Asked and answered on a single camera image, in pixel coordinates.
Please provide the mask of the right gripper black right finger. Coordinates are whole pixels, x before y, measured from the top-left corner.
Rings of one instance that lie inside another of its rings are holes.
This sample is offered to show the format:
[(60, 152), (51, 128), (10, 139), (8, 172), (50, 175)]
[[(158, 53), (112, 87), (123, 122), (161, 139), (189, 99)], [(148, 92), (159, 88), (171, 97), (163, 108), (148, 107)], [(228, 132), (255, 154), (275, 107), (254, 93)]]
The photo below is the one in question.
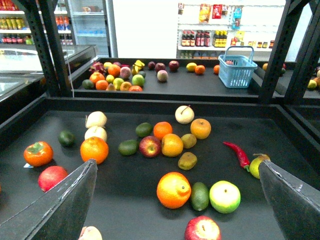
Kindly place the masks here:
[(320, 238), (320, 191), (271, 161), (260, 163), (264, 196), (286, 240)]

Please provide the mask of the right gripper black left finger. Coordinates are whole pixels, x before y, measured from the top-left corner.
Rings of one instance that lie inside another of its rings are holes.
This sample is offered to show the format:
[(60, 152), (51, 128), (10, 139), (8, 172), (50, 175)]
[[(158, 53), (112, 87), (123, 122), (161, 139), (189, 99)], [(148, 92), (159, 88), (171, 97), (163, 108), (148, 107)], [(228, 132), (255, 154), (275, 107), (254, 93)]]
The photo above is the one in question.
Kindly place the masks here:
[(63, 181), (0, 225), (2, 240), (76, 240), (96, 186), (97, 164), (88, 160)]

